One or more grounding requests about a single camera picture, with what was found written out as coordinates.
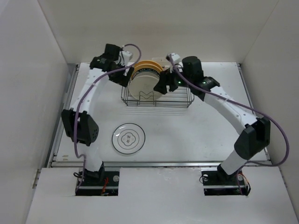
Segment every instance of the dish rack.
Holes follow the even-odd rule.
[[[160,107],[183,107],[187,108],[194,101],[194,95],[189,88],[178,87],[174,92],[168,92],[159,99],[154,100],[154,92],[145,94],[140,92],[139,99],[135,99],[129,92],[129,86],[123,87],[121,90],[121,99],[127,106],[160,106]]]

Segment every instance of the white table surface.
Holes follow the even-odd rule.
[[[214,77],[234,100],[249,105],[236,63],[202,63],[205,76]],[[78,97],[89,72],[89,64],[79,69],[71,104]],[[95,107],[93,119],[99,125],[97,140],[103,161],[211,162],[223,161],[234,149],[235,129],[215,109],[195,97],[189,108],[126,106],[121,86],[108,82]],[[138,124],[146,135],[143,148],[123,155],[112,145],[114,130],[124,123]],[[253,160],[267,160],[265,152]],[[70,138],[63,133],[56,161],[77,159]]]
[[[245,196],[204,196],[199,168],[122,168],[119,196],[74,196],[78,168],[43,168],[26,224],[298,224],[278,168]]]

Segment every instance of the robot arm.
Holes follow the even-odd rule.
[[[217,168],[217,175],[220,179],[226,180],[235,177],[238,170],[248,160],[269,144],[270,121],[265,117],[260,119],[244,111],[241,107],[213,95],[217,94],[232,100],[215,79],[204,76],[201,62],[197,57],[190,56],[182,60],[181,74],[184,79],[176,73],[175,70],[178,70],[178,67],[173,67],[180,62],[179,55],[172,53],[166,59],[171,61],[172,66],[160,74],[160,80],[154,90],[166,94],[166,85],[170,87],[170,91],[175,91],[178,86],[189,87],[194,95],[216,109],[235,128],[240,135],[234,145],[235,149]],[[212,94],[206,94],[189,86],[186,80]]]
[[[105,53],[99,57],[95,57],[90,63],[89,74],[75,103],[69,110],[62,111],[61,117],[66,135],[74,141],[73,129],[76,109],[82,97],[87,93],[87,90],[91,85],[94,85],[94,88],[87,93],[80,106],[77,128],[77,142],[80,143],[77,145],[78,151],[85,154],[88,158],[85,165],[87,175],[99,178],[102,166],[98,147],[91,145],[91,143],[96,141],[99,134],[99,127],[92,119],[97,99],[108,80],[122,86],[127,86],[134,69],[129,69],[128,73],[125,73],[125,70],[112,73],[109,76],[102,77],[98,82],[95,81],[109,71],[126,67],[132,57],[133,54],[131,52],[125,51],[116,45],[107,44]]]

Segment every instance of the orange wire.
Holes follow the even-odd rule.
[[[247,184],[249,184],[249,181],[247,180],[247,178],[242,174],[242,176],[244,177],[244,179],[247,181]]]
[[[109,182],[108,177],[107,177],[104,181],[105,181],[105,184],[104,184],[104,186],[103,186],[103,189],[102,189],[102,193],[101,193],[101,194],[103,194],[103,193],[106,191],[106,186],[107,186],[107,184],[108,184],[108,182]]]

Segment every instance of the plate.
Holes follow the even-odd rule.
[[[163,71],[163,68],[154,61],[140,61],[134,66],[134,71],[131,76],[131,80],[138,74],[138,73],[143,73],[144,71],[148,71],[151,73],[155,73],[157,76],[160,75],[160,72]]]
[[[136,124],[126,123],[114,131],[112,144],[122,154],[133,154],[138,152],[145,143],[145,133]]]
[[[138,76],[153,76],[153,77],[160,78],[160,72],[157,72],[156,70],[151,68],[139,69],[133,73],[132,80],[134,78],[137,78]]]
[[[129,92],[137,100],[154,101],[163,94],[154,91],[159,78],[153,75],[140,75],[135,77],[129,84]]]

